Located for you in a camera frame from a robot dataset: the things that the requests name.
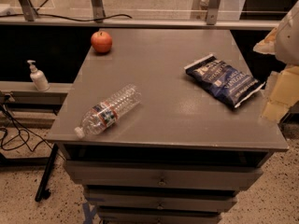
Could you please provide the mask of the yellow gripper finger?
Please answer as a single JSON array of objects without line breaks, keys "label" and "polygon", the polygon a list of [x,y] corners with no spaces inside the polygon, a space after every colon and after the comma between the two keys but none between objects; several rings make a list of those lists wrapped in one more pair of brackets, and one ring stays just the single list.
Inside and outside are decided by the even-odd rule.
[{"label": "yellow gripper finger", "polygon": [[275,27],[263,40],[258,42],[253,50],[261,54],[274,55],[275,52],[275,41],[277,36],[278,28]]},{"label": "yellow gripper finger", "polygon": [[262,117],[279,123],[299,101],[299,66],[287,65],[272,72],[266,81]]}]

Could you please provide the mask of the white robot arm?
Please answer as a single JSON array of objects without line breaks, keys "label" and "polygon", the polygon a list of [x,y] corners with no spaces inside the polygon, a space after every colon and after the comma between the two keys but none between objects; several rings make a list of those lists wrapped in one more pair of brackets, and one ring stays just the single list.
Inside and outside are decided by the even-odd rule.
[{"label": "white robot arm", "polygon": [[286,67],[267,80],[268,95],[262,117],[279,123],[299,101],[299,1],[253,50],[271,54]]}]

